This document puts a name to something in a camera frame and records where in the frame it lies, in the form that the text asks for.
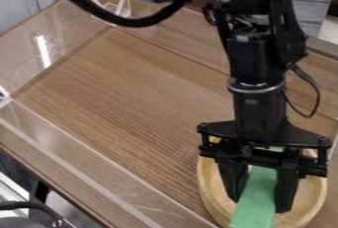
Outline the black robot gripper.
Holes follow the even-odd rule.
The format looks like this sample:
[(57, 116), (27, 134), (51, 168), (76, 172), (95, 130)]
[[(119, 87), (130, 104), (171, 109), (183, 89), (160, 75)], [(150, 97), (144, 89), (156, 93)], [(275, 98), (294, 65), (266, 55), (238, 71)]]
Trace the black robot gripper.
[(295, 126), (286, 115), (286, 84), (228, 86), (235, 117), (202, 123), (199, 155), (218, 163), (227, 196), (239, 201), (248, 180), (248, 165), (278, 170), (276, 213), (291, 211), (298, 178), (327, 176), (331, 140)]

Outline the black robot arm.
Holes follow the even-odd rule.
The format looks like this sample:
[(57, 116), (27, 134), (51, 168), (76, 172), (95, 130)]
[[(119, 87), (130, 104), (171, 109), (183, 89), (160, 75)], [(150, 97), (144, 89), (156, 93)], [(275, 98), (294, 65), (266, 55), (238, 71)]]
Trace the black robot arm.
[(298, 181), (327, 175), (331, 147), (330, 139), (294, 125), (286, 115), (284, 73), (313, 80), (298, 67), (306, 34), (291, 0), (228, 0), (219, 7), (207, 5), (203, 16), (228, 56), (235, 117), (196, 127), (200, 155), (215, 160), (232, 200), (242, 196), (248, 167), (274, 169), (276, 212), (284, 213), (293, 208)]

